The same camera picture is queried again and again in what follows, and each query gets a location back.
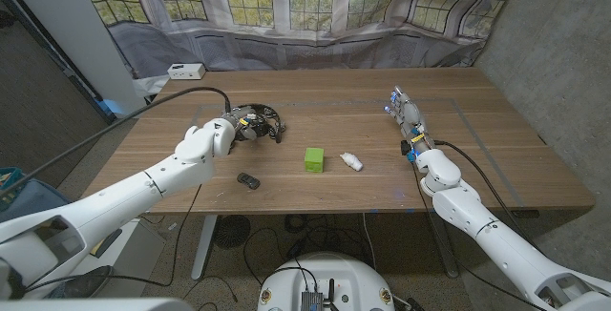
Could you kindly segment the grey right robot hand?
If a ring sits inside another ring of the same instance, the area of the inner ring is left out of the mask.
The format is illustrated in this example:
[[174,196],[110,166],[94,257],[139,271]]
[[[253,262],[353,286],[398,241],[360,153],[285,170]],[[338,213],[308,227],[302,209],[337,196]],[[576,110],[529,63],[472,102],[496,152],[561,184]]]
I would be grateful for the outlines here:
[[435,148],[424,116],[399,86],[394,87],[390,94],[390,105],[385,106],[384,111],[400,126],[401,134],[405,138],[401,144],[404,156],[414,161],[417,156]]

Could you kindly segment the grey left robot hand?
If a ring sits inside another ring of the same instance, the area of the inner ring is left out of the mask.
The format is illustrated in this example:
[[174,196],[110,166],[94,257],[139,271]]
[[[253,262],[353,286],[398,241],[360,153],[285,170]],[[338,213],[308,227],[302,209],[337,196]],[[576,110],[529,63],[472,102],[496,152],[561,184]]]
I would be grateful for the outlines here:
[[277,143],[282,142],[285,124],[271,106],[244,104],[232,108],[229,113],[223,114],[222,118],[234,125],[237,141],[255,140],[268,135]]

